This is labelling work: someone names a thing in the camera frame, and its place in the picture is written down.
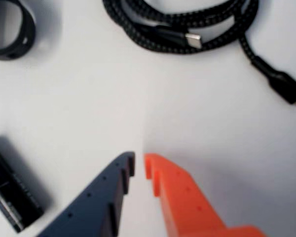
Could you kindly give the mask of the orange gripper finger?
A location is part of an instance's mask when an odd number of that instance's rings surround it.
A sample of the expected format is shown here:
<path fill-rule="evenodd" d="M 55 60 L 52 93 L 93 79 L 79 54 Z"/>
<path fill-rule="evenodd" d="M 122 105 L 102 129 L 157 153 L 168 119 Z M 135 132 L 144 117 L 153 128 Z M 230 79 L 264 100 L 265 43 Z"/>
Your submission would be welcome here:
<path fill-rule="evenodd" d="M 254 226 L 227 227 L 193 177 L 184 168 L 158 155 L 145 154 L 147 179 L 161 202 L 170 237 L 263 237 Z"/>

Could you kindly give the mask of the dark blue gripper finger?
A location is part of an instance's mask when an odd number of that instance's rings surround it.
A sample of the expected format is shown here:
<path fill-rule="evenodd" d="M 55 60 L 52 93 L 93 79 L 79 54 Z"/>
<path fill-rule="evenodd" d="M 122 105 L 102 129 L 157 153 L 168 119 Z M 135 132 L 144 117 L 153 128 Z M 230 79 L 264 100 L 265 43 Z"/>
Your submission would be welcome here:
<path fill-rule="evenodd" d="M 129 179 L 135 175 L 135 153 L 116 157 L 40 237 L 116 237 Z"/>

